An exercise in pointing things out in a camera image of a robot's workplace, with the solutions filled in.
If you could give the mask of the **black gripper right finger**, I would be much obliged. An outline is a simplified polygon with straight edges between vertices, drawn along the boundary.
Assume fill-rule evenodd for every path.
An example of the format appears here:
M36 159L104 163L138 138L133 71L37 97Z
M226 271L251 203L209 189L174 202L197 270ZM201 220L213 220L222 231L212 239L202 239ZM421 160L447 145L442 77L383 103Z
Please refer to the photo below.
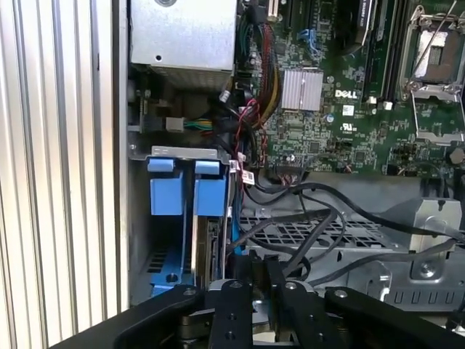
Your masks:
M463 348L464 337L346 287L323 297L285 279L273 257L264 261L278 337L298 348Z

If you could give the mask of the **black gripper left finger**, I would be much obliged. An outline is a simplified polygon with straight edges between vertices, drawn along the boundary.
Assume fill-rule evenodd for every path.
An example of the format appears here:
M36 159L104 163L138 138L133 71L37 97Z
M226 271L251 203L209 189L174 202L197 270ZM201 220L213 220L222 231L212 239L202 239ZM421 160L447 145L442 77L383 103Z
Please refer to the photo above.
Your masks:
M252 348L257 254L232 258L229 279L178 285L132 308L115 348Z

